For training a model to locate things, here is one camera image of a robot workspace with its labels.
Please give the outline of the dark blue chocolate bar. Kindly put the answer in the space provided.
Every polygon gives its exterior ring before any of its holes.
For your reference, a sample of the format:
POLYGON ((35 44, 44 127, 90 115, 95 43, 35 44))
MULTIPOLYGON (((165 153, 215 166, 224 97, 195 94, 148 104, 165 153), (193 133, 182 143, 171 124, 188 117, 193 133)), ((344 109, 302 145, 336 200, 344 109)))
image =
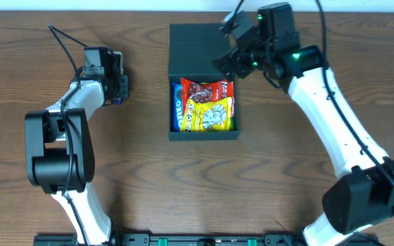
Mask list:
POLYGON ((113 105, 120 105, 122 103, 122 99, 121 98, 114 98, 112 100, 112 104, 113 105))

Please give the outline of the blue Oreo cookie pack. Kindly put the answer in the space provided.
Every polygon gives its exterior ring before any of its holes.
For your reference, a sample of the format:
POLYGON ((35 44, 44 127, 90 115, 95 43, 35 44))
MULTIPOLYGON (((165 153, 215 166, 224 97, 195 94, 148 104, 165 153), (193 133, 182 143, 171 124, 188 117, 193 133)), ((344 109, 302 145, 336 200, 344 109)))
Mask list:
POLYGON ((183 122, 183 99, 182 99, 182 85, 175 83, 173 85, 173 131, 179 132, 183 122))

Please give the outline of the red dried fruit bag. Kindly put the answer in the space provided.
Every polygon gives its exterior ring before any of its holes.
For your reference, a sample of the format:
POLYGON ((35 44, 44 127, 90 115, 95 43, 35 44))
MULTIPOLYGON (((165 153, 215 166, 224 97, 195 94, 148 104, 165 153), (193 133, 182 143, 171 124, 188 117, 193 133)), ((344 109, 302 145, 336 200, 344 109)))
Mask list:
POLYGON ((232 115, 235 114, 234 83, 225 79, 212 83, 197 83, 192 80, 181 78, 183 117, 187 101, 192 99, 196 103, 214 103, 225 98, 232 98, 232 115))

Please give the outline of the black gift box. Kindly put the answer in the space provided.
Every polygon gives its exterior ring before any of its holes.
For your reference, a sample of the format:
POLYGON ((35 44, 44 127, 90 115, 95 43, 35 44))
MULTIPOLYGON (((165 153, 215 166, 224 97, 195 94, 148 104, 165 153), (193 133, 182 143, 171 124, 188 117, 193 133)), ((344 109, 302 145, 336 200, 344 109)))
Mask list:
POLYGON ((173 131, 173 85, 186 78, 197 83, 216 82, 224 78, 213 60, 230 51, 230 40, 220 31, 219 23, 170 25, 169 49, 169 133, 170 141, 234 140, 239 130, 239 113, 235 110, 234 129, 215 132, 173 131))

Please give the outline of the yellow sunflower seed bag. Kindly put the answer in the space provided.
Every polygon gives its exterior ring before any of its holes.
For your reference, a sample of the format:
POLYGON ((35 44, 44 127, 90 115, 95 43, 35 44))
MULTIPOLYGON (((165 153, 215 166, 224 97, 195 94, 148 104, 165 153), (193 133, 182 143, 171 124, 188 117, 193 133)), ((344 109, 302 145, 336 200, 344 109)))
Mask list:
POLYGON ((231 131, 234 129, 234 98, 214 102, 187 101, 181 132, 231 131))

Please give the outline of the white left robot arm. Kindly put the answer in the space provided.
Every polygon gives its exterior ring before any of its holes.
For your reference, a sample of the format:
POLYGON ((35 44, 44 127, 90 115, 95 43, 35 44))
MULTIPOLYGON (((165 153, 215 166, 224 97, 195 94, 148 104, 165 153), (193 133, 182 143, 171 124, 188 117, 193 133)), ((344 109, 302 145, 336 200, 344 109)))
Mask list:
POLYGON ((71 239, 39 239, 47 245, 121 243, 92 184, 95 157, 88 120, 107 103, 128 99, 129 82, 122 53, 86 47, 84 58, 84 66, 55 104, 25 116, 27 178, 62 206, 76 231, 71 239))

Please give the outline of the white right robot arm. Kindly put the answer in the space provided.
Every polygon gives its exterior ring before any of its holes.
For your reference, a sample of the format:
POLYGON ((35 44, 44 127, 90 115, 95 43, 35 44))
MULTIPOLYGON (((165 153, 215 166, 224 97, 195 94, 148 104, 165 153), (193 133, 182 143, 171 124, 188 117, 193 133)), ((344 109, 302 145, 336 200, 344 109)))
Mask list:
POLYGON ((304 244, 341 245, 394 217, 394 159, 344 98, 327 44, 301 45, 286 2, 259 8, 256 18, 236 9, 220 29, 236 44, 214 66, 229 80, 260 70, 301 108, 330 157, 337 181, 323 195, 323 213, 303 229, 304 244))

